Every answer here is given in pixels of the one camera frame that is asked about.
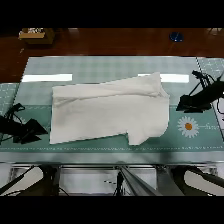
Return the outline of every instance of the folded cloth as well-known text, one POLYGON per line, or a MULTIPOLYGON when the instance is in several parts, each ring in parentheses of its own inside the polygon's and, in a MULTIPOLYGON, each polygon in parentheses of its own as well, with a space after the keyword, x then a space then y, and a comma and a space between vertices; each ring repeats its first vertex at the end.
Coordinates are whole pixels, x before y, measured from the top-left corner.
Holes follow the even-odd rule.
POLYGON ((53 87, 50 144, 128 134, 129 145, 161 136, 169 95, 160 73, 100 84, 53 87))

